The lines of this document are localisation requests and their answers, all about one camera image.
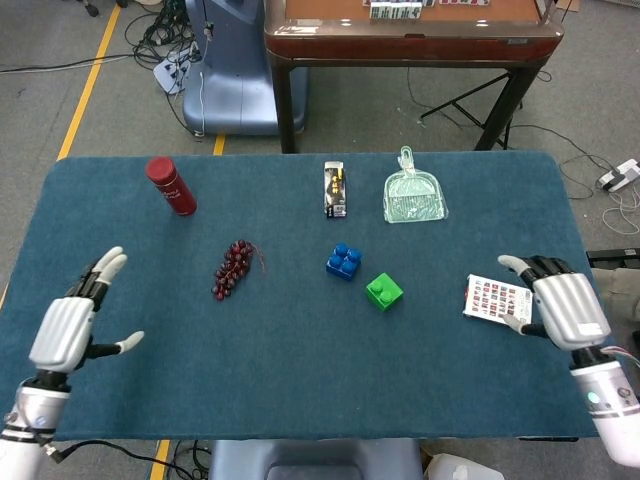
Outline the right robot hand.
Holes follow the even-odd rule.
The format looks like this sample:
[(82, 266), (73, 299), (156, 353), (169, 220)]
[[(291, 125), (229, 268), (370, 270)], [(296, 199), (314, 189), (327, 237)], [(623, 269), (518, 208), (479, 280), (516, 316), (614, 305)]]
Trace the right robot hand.
[(538, 333), (556, 347), (564, 351), (595, 347), (611, 334), (589, 279), (564, 260), (501, 255), (498, 262), (516, 273), (532, 292), (543, 325)]

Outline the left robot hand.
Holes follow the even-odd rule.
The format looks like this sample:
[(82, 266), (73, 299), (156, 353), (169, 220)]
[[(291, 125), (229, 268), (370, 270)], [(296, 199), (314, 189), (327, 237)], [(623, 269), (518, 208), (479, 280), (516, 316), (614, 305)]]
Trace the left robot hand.
[(121, 355), (142, 341), (144, 333), (136, 331), (115, 343), (93, 342), (94, 319), (127, 260), (121, 246), (111, 248), (83, 271), (63, 297), (51, 302), (29, 353), (37, 370), (69, 374), (88, 359)]

